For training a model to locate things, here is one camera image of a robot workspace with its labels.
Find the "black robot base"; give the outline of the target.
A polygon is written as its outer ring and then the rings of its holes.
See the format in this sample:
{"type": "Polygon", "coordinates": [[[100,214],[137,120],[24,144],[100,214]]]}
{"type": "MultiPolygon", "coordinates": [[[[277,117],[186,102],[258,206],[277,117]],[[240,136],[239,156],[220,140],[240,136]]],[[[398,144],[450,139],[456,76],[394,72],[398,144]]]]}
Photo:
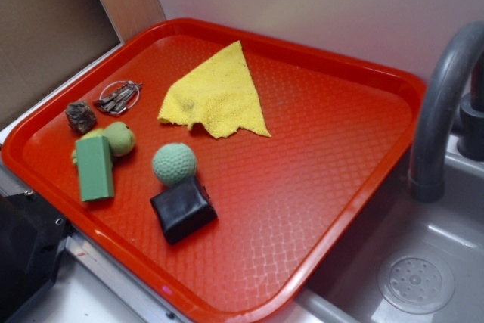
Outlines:
{"type": "Polygon", "coordinates": [[[41,195],[1,197],[1,321],[11,322],[57,280],[70,224],[41,195]]]}

